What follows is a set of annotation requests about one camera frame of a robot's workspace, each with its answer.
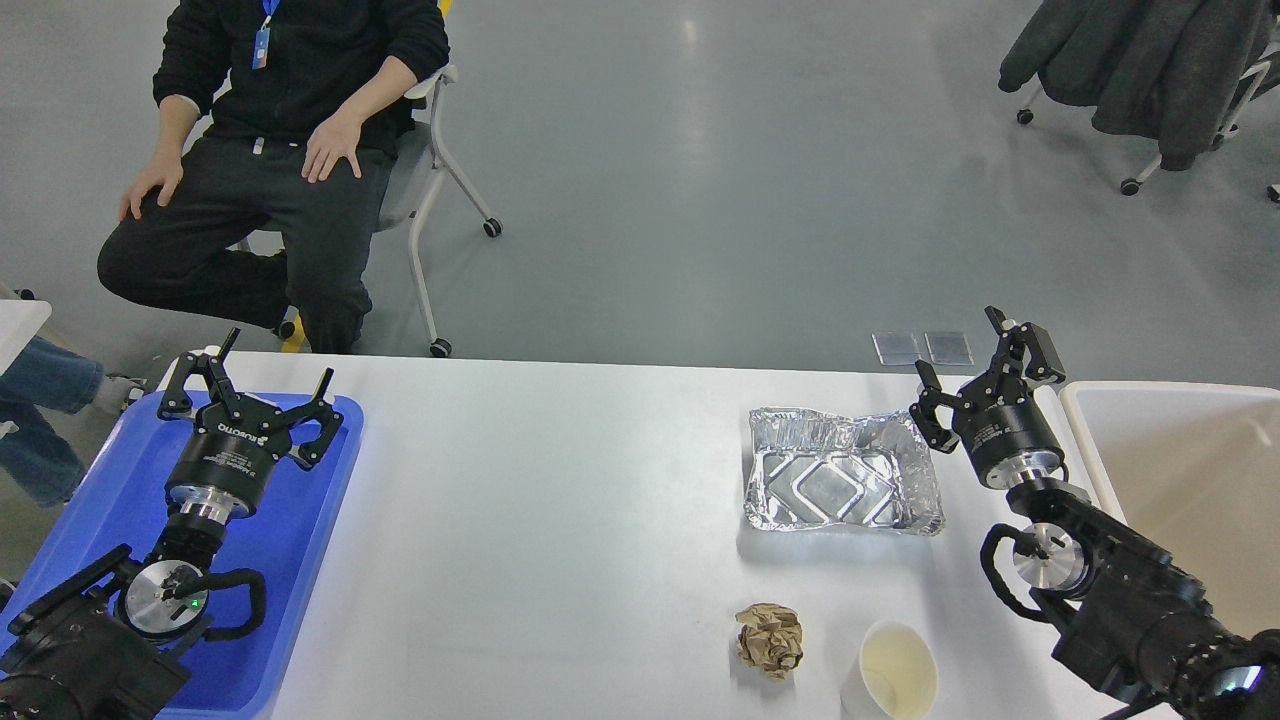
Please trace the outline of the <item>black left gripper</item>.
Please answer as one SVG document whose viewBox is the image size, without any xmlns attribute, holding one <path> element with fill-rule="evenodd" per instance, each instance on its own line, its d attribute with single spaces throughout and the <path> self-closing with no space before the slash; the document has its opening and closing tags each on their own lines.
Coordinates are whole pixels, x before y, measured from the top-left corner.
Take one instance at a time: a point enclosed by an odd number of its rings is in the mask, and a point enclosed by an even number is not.
<svg viewBox="0 0 1280 720">
<path fill-rule="evenodd" d="M 294 407 L 236 391 L 225 360 L 241 333 L 232 328 L 220 346 L 187 351 L 175 360 L 157 406 L 161 420 L 188 419 L 192 433 L 165 483 L 170 512 L 207 521 L 253 516 L 278 464 L 289 459 L 303 471 L 324 459 L 344 416 L 326 400 L 334 370 L 326 368 L 311 398 Z M 196 407 L 186 382 L 204 379 L 209 401 Z M 315 438 L 294 438 L 316 423 Z"/>
</svg>

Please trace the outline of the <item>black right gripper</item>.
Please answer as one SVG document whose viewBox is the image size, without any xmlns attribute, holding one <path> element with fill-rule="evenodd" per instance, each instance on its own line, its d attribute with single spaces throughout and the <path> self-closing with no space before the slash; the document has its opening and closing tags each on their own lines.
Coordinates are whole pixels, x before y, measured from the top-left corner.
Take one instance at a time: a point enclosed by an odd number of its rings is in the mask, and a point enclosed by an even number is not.
<svg viewBox="0 0 1280 720">
<path fill-rule="evenodd" d="M 1068 373 L 1043 327 L 1015 322 L 996 306 L 986 306 L 984 313 L 1000 336 L 988 372 L 963 386 L 957 396 L 945 392 L 932 364 L 915 360 L 922 387 L 909 414 L 932 450 L 951 454 L 961 441 L 984 487 L 1011 489 L 1065 468 L 1059 439 L 1033 391 L 1064 384 Z M 952 429 L 940 421 L 941 407 L 954 413 Z"/>
</svg>

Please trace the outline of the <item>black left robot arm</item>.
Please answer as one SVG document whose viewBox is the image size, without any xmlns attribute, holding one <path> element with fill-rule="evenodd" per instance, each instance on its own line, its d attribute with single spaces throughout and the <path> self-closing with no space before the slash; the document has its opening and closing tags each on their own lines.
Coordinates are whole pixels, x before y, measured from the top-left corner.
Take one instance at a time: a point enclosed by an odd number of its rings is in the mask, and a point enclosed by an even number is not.
<svg viewBox="0 0 1280 720">
<path fill-rule="evenodd" d="M 334 372 L 294 407 L 238 391 L 225 364 L 237 340 L 188 351 L 157 404 L 192 427 L 163 487 L 166 520 L 142 560 L 119 544 L 9 623 L 5 719 L 152 719 L 191 679 L 201 641 L 239 641 L 268 619 L 268 580 L 215 571 L 228 527 L 253 516 L 276 465 L 314 469 L 343 424 L 328 400 Z"/>
</svg>

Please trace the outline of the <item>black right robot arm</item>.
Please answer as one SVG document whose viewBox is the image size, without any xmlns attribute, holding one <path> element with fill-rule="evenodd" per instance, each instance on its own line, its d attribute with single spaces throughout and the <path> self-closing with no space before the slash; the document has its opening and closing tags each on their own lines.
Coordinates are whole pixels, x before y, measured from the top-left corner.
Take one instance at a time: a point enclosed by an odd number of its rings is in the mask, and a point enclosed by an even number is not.
<svg viewBox="0 0 1280 720">
<path fill-rule="evenodd" d="M 1277 632 L 1230 633 L 1169 551 L 1070 483 L 1033 398 L 1066 379 L 1050 334 L 993 306 L 986 315 L 998 336 L 988 369 L 951 395 L 916 361 L 922 387 L 909 413 L 932 450 L 963 448 L 978 480 L 1029 521 L 996 524 L 984 538 L 980 566 L 995 594 L 1057 630 L 1053 659 L 1120 701 L 1117 719 L 1162 705 L 1183 719 L 1275 719 Z"/>
</svg>

